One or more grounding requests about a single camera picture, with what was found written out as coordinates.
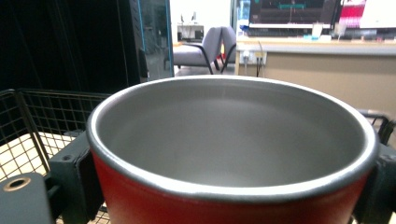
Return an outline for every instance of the computer monitor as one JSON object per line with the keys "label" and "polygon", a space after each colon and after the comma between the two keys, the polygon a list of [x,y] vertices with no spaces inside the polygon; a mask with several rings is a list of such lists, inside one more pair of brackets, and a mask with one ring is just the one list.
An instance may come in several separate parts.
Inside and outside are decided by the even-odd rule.
{"label": "computer monitor", "polygon": [[396,28],[395,0],[342,0],[339,22],[347,28]]}
{"label": "computer monitor", "polygon": [[313,23],[332,28],[339,0],[251,0],[250,28],[312,29]]}

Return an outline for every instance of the pot rim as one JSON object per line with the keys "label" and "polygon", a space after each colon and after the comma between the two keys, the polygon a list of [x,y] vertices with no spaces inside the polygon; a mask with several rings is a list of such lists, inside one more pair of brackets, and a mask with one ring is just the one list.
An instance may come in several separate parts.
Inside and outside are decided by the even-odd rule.
{"label": "pot rim", "polygon": [[[154,173],[138,168],[131,163],[124,161],[120,157],[112,153],[105,144],[100,140],[97,124],[100,121],[100,114],[106,112],[109,105],[119,101],[123,95],[140,88],[145,88],[149,85],[155,85],[162,82],[177,81],[183,79],[235,79],[246,81],[259,81],[265,83],[272,83],[282,85],[285,87],[295,88],[302,91],[314,93],[325,100],[331,101],[336,105],[341,106],[347,113],[359,123],[365,141],[363,143],[363,150],[356,160],[352,161],[343,169],[325,175],[323,177],[288,185],[271,186],[271,187],[253,187],[253,188],[236,188],[236,187],[218,187],[201,185],[181,180],[176,180],[170,177],[156,175]],[[144,186],[156,189],[160,192],[166,192],[172,195],[183,198],[193,198],[200,200],[221,201],[221,202],[243,202],[243,203],[282,203],[287,201],[294,201],[308,197],[315,197],[330,193],[345,187],[354,181],[357,181],[365,174],[368,174],[371,168],[375,165],[375,160],[378,157],[378,140],[372,125],[366,118],[352,106],[338,100],[326,93],[315,91],[307,87],[291,84],[288,82],[277,81],[272,79],[263,79],[255,77],[235,77],[235,76],[193,76],[193,77],[171,77],[150,81],[147,83],[132,86],[122,91],[116,92],[107,99],[105,99],[99,106],[97,106],[91,113],[87,122],[87,137],[91,146],[91,151],[99,157],[105,164],[112,169],[126,176],[127,178],[136,181]]]}

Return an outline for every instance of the wooden desk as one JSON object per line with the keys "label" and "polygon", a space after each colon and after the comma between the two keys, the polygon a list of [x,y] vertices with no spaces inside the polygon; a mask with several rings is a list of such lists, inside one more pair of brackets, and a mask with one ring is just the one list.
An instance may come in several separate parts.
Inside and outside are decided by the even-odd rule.
{"label": "wooden desk", "polygon": [[[323,91],[356,108],[380,110],[396,119],[396,41],[242,37],[237,39],[237,75],[245,74],[240,52],[261,48],[267,59],[260,77]],[[247,67],[247,75],[256,76],[256,65]]]}

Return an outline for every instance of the beige wall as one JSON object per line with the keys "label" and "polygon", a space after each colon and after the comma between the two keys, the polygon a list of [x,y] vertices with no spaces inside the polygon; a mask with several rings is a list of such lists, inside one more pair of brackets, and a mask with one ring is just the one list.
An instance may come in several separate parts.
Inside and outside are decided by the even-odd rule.
{"label": "beige wall", "polygon": [[[244,65],[236,69],[237,74],[245,74]],[[256,76],[256,66],[250,65],[247,73]],[[323,91],[356,108],[380,110],[396,118],[396,56],[269,52],[260,77]]]}

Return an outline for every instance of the chair seat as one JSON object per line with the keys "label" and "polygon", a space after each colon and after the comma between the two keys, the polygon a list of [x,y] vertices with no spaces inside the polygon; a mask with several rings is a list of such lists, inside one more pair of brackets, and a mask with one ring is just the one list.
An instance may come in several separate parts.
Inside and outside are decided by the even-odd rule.
{"label": "chair seat", "polygon": [[202,51],[192,46],[180,46],[174,48],[174,62],[175,65],[188,64],[200,65],[205,63],[205,56]]}

